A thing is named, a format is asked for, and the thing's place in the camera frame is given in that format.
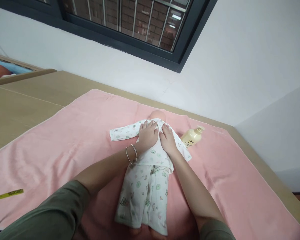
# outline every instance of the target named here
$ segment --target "baby clothes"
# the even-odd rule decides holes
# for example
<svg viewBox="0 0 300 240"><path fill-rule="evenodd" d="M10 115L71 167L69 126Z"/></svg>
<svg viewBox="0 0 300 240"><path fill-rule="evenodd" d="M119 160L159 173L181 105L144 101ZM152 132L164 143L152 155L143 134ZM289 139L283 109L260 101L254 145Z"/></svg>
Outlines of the baby clothes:
<svg viewBox="0 0 300 240"><path fill-rule="evenodd" d="M115 221L131 228L140 228L143 223L168 235L168 169L130 164L123 180Z"/></svg>
<svg viewBox="0 0 300 240"><path fill-rule="evenodd" d="M152 120L157 123L159 131L162 132L162 126L164 124L164 121L162 121L159 118L154 118ZM139 134L140 125L145 121L148 121L149 123L151 120L141 120L126 127L115 128L110 130L111 141L125 140L137 136ZM183 142L181 141L179 136L174 132L173 129L172 132L179 152L181 152L184 159L188 162L191 159L191 155L188 149L184 146ZM145 153L143 153L141 156L138 156L138 161L136 161L134 164L164 166L169 168L169 173L173 172L173 164L170 160L169 155L163 150L159 137L156 144L152 148L147 150Z"/></svg>
<svg viewBox="0 0 300 240"><path fill-rule="evenodd" d="M152 119L162 132L164 121ZM139 134L140 125L146 120L126 127L110 130L112 141L125 140ZM176 146L186 161L191 155L178 135L172 130ZM167 231L168 178L173 172L169 155L163 150L160 138L148 151L138 156L138 160L129 165L124 177L115 221L131 228L140 228L146 224L162 235Z"/></svg>

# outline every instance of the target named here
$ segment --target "hand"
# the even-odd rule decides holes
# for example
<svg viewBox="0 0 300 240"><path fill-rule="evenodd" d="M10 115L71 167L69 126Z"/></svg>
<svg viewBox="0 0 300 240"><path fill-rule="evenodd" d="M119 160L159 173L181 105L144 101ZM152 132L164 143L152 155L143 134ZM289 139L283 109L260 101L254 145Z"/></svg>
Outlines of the hand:
<svg viewBox="0 0 300 240"><path fill-rule="evenodd" d="M163 133L159 133L162 148L171 157L171 155L173 155L174 153L179 152L176 146L176 142L174 140L173 132L171 128L166 124L163 124L162 131Z"/></svg>
<svg viewBox="0 0 300 240"><path fill-rule="evenodd" d="M156 126L157 123L155 121L151 121L149 124L148 121L145 121L144 124L140 125L138 144L143 151L153 147L158 141L158 129Z"/></svg>

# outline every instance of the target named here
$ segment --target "green sleeve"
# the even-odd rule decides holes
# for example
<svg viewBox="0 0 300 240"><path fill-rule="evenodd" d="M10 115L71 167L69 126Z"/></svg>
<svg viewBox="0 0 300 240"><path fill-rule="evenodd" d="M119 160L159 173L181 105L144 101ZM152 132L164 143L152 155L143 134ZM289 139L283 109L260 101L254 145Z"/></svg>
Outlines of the green sleeve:
<svg viewBox="0 0 300 240"><path fill-rule="evenodd" d="M89 199L89 192L81 183L70 181L0 232L0 239L70 240Z"/></svg>
<svg viewBox="0 0 300 240"><path fill-rule="evenodd" d="M219 220L209 220L202 226L200 240L236 240L230 228Z"/></svg>

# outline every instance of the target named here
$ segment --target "pink blanket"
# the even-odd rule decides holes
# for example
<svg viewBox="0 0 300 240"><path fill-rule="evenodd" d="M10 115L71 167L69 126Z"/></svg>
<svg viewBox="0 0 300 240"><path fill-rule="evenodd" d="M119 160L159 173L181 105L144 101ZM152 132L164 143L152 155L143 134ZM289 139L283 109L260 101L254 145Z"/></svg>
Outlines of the pink blanket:
<svg viewBox="0 0 300 240"><path fill-rule="evenodd" d="M55 116L0 150L0 194L20 188L24 194L0 200L0 229L37 207L77 173L134 143L111 142L109 130L148 118L154 108L91 90ZM189 162L218 204L237 240L300 240L300 225L286 210L227 131L166 112L181 135L197 125L203 139L189 149ZM125 169L92 199L82 219L91 239L126 239L127 228L114 222ZM196 226L176 173L170 175L167 209L170 239L192 238ZM137 239L149 239L144 228Z"/></svg>

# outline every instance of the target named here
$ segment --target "baby in crib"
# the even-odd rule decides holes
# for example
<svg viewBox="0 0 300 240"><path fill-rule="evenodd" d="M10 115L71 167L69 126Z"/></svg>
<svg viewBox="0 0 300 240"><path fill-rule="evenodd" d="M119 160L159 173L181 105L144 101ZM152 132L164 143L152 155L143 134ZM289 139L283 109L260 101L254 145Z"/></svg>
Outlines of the baby in crib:
<svg viewBox="0 0 300 240"><path fill-rule="evenodd" d="M166 121L164 112L153 111L149 120L155 121L157 128L162 132L162 126ZM145 121L141 120L126 127L110 130L111 140L119 141L137 136L140 125ZM189 161L191 155L187 148L178 135L173 130L172 132L178 150L184 159ZM161 235L167 236L168 179L172 172L172 162L169 155L163 150L158 136L156 144L138 156L138 160L134 164L128 166L115 221L129 226L133 235L140 233L143 223L151 228L150 232L154 238L160 238Z"/></svg>

